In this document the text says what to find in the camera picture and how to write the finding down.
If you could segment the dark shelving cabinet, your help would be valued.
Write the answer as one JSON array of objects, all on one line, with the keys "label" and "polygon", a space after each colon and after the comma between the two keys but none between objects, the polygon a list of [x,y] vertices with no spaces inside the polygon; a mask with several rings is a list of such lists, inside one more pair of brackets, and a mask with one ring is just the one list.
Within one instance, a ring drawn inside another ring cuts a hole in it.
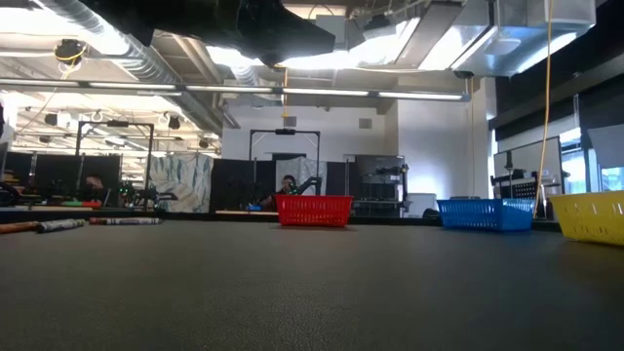
[{"label": "dark shelving cabinet", "polygon": [[358,217],[400,217],[408,206],[404,156],[356,155],[358,190],[353,207]]}]

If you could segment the white crayon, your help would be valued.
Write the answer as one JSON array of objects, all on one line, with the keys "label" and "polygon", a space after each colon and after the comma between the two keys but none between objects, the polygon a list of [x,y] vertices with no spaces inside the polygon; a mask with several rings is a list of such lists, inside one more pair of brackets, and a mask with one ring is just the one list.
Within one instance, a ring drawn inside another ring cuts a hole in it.
[{"label": "white crayon", "polygon": [[111,217],[103,222],[105,225],[158,225],[163,220],[157,217]]}]

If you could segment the white box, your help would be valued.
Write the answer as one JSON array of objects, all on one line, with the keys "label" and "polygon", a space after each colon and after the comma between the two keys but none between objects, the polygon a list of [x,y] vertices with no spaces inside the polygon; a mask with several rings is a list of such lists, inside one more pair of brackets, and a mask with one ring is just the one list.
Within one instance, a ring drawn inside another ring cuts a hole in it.
[{"label": "white box", "polygon": [[404,210],[404,217],[422,218],[426,210],[437,209],[437,195],[434,193],[409,193],[409,206]]}]

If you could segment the black table frame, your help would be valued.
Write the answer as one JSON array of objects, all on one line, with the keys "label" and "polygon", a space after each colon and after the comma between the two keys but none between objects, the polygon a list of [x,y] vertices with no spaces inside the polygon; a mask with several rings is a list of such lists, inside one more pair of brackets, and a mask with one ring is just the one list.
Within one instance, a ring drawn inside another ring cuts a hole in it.
[{"label": "black table frame", "polygon": [[[50,221],[61,219],[89,219],[91,217],[157,217],[163,220],[190,220],[190,221],[226,221],[226,222],[267,222],[277,223],[279,218],[270,213],[167,213],[143,211],[87,211],[78,208],[60,208],[54,210],[44,207],[42,210],[28,210],[18,208],[0,208],[0,224],[26,221]],[[350,216],[349,225],[390,225],[390,226],[437,226],[442,227],[442,221],[435,218],[400,218],[400,217],[358,217]]]}]

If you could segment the large spiral air duct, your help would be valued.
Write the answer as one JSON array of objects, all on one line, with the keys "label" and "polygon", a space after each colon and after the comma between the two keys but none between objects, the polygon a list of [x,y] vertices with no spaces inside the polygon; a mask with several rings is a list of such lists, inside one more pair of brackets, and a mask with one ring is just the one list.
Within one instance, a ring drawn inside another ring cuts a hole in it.
[{"label": "large spiral air duct", "polygon": [[[78,0],[33,0],[44,11],[78,27],[87,43],[101,54],[120,56],[116,64],[139,83],[181,84],[182,80],[150,47],[123,34]],[[166,97],[176,104],[197,127],[221,134],[225,118],[211,107],[212,101],[201,102],[190,93]]]}]

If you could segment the blue white patterned curtain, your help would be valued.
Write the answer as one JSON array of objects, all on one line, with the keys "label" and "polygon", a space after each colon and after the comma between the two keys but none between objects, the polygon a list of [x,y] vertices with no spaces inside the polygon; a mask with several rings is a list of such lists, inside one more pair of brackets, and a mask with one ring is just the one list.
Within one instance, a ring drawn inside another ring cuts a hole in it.
[{"label": "blue white patterned curtain", "polygon": [[159,206],[169,213],[210,211],[214,160],[199,153],[178,153],[151,157],[149,183],[158,193],[172,193],[176,200]]},{"label": "blue white patterned curtain", "polygon": [[282,188],[284,176],[293,176],[296,184],[300,185],[311,176],[319,176],[322,179],[320,194],[325,195],[327,189],[328,163],[317,162],[314,159],[297,157],[290,160],[280,160],[276,162],[276,189]]}]

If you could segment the blue plastic basket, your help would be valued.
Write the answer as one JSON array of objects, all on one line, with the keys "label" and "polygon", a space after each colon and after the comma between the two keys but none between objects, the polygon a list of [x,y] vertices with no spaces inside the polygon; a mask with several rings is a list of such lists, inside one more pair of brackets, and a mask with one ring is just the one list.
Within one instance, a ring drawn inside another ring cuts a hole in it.
[{"label": "blue plastic basket", "polygon": [[533,221],[530,199],[438,200],[443,227],[498,232],[528,231]]}]

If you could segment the grey display board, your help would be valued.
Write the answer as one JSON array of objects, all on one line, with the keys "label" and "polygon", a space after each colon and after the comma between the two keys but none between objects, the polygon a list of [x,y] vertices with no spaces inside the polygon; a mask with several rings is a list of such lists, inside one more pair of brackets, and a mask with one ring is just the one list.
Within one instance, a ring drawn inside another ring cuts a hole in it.
[{"label": "grey display board", "polygon": [[545,140],[545,144],[543,165],[540,165],[542,141],[496,153],[493,156],[494,176],[509,176],[505,166],[507,155],[510,153],[511,163],[515,169],[524,170],[527,175],[542,169],[542,184],[547,194],[563,194],[565,190],[560,138],[558,136],[549,137]]}]

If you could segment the black equipment cart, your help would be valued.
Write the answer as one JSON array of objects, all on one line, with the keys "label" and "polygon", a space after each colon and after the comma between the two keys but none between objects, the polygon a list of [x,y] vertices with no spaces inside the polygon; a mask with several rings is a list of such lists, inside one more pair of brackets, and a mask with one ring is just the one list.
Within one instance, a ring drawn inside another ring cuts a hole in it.
[{"label": "black equipment cart", "polygon": [[519,198],[537,200],[536,216],[539,219],[555,220],[551,197],[562,194],[562,183],[554,175],[544,175],[538,183],[537,172],[507,170],[500,176],[492,175],[490,184],[495,198]]}]

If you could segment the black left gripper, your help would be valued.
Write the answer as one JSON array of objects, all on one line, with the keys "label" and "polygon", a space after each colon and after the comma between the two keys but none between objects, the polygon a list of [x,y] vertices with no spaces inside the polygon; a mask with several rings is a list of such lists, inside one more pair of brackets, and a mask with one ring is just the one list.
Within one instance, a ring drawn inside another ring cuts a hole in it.
[{"label": "black left gripper", "polygon": [[[209,46],[275,65],[289,57],[332,53],[335,36],[282,5],[281,0],[194,0],[199,39]],[[298,42],[303,39],[314,42]]]}]

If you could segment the grey crayon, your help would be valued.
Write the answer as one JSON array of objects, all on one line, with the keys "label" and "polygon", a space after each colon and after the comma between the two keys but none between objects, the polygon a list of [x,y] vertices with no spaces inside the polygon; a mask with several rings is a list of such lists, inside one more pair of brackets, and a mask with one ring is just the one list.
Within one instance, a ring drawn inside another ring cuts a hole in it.
[{"label": "grey crayon", "polygon": [[61,219],[53,221],[39,222],[37,226],[38,233],[50,233],[55,231],[63,231],[82,227],[86,224],[84,219]]}]

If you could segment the red plastic basket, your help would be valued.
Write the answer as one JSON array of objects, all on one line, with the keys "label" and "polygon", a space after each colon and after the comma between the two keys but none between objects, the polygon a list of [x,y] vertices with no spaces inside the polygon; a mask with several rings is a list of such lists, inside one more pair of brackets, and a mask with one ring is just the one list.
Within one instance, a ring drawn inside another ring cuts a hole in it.
[{"label": "red plastic basket", "polygon": [[344,227],[353,198],[330,195],[277,195],[279,222],[285,226]]}]

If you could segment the yellow plastic basket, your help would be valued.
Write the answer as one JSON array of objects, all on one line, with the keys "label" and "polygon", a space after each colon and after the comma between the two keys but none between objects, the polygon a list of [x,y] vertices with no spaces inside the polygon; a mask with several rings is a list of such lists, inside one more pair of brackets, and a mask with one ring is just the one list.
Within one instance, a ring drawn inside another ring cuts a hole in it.
[{"label": "yellow plastic basket", "polygon": [[551,198],[565,237],[624,247],[624,190]]}]

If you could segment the black partition panel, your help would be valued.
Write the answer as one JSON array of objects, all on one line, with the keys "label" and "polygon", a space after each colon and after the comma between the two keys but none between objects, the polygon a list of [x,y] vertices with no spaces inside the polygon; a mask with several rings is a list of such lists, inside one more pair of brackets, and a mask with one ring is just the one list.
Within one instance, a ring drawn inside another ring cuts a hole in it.
[{"label": "black partition panel", "polygon": [[211,173],[210,211],[243,211],[276,191],[276,163],[216,159]]},{"label": "black partition panel", "polygon": [[96,174],[101,177],[105,196],[112,195],[121,182],[121,157],[83,157],[9,152],[4,164],[5,179],[12,176],[26,193],[82,200],[86,176]]}]

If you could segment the long ceiling light strip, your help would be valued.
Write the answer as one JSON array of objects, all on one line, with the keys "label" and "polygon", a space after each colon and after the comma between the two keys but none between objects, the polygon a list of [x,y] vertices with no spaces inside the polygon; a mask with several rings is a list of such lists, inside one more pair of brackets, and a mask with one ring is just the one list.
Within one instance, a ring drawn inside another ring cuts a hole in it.
[{"label": "long ceiling light strip", "polygon": [[366,91],[353,89],[322,89],[260,86],[225,86],[225,85],[189,85],[189,84],[150,84],[129,82],[90,82],[72,80],[44,80],[22,78],[0,78],[0,87],[27,87],[37,89],[61,90],[99,90],[131,91],[148,95],[180,96],[182,93],[216,93],[240,95],[281,95],[281,96],[319,96],[340,98],[385,98],[404,100],[434,100],[465,102],[468,94],[400,91]]}]

